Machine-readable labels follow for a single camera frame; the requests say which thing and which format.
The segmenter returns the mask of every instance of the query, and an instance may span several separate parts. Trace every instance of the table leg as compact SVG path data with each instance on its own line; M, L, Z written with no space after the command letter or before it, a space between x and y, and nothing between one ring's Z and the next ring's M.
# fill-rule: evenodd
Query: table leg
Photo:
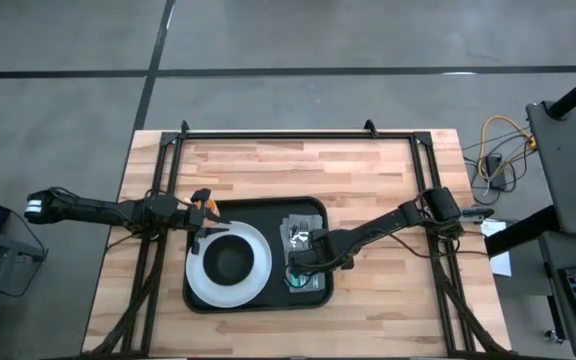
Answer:
M490 257L504 253L511 248L536 239L544 231L559 231L559 220L555 207L550 205L486 238L486 249Z

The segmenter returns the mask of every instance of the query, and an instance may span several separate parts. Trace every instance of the black tray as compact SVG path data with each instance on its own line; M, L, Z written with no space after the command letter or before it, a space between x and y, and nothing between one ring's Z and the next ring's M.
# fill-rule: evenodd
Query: black tray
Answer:
M320 291L291 293L284 282L286 260L279 226L290 214L320 215L324 229L328 229L326 208L309 196L290 198L217 201L220 216L254 226L266 238L272 253L272 270L268 283L252 300L234 308L218 308L199 299L188 284L184 273L183 298L190 310L197 313L226 313L241 311L269 311L317 308L328 302L333 291L332 272L326 273L326 287ZM186 253L190 250L194 233L188 233Z

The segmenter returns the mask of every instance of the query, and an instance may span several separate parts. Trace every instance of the black bowl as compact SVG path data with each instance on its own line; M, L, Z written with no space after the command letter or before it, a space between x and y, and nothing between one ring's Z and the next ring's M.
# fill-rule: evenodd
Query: black bowl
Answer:
M252 248L246 240L236 235L224 235L208 245L203 265L210 280L232 286L250 274L253 261Z

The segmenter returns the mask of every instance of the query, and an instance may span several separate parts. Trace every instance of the black metal frame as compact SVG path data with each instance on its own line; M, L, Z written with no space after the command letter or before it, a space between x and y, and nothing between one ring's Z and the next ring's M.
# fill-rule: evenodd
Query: black metal frame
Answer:
M167 149L170 145L174 145L173 159L169 174L167 192L174 193L176 188L177 172L179 162L181 159L182 145L185 140L216 140L216 139L395 139L407 140L410 145L411 156L413 160L413 168L415 171L415 178L417 182L418 191L426 189L426 182L424 179L423 169L421 165L421 156L419 146L425 148L427 154L427 161L430 167L430 177L432 186L441 186L439 179L439 170L435 159L435 154L432 145L432 137L430 132L378 132L372 121L366 121L364 126L366 131L358 130L356 132L343 132L343 131L279 131L279 132L254 132L254 131L238 131L238 132L199 132L189 131L188 125L184 121L180 132L164 132L161 134L159 142L159 151L157 154L157 162L155 165L155 173L153 176L152 189L159 191L161 186L161 179L163 174L164 161L166 158ZM439 255L439 245L436 236L427 234L428 247L431 254ZM157 296L159 293L159 279L161 276L161 269L163 268L163 259L167 244L167 234L161 233L155 240L157 248L155 253L155 260L148 278L144 282L146 273L146 262L150 249L151 240L142 239L137 264L135 269L135 276L133 279L132 293L130 297L130 305L128 311L136 311L141 307L144 301L144 294L148 298L146 308L144 329L142 332L142 339L139 345L139 350L132 350L135 316L132 316L125 327L123 333L123 340L120 352L115 353L82 353L76 358L90 358L90 359L137 359L148 358L149 349L152 340L152 331L156 316ZM447 251L454 251L452 244L447 244ZM441 267L438 259L431 260L433 270ZM463 298L464 291L459 274L459 266L455 257L449 257L448 267L450 270L451 281L459 295ZM457 351L454 339L452 324L450 322L450 314L448 309L448 302L446 294L443 289L437 284L435 279L435 289L437 291L437 300L439 304L439 314L444 334L444 341L446 343L447 355ZM464 335L464 344L466 351L475 351L472 332L461 320L461 330Z

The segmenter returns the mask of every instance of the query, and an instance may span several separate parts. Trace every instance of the yellow cable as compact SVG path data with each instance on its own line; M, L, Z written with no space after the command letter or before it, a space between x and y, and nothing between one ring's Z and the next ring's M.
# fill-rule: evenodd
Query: yellow cable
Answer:
M529 143L530 154L532 154L537 149L537 144L535 142L535 139L532 138L532 135L529 134L526 130L519 127L519 125L517 125L517 123L513 119L501 115L491 117L490 119L486 120L484 125L481 127L481 147L479 148L479 160L477 161L477 172L479 172L479 176L481 176L484 179L487 179L487 177L484 174L481 165L484 158L484 152L486 151L486 130L488 129L488 124L490 124L493 120L504 120L510 125L512 125L515 129L517 129L518 132L521 132L526 138L526 141L530 141Z

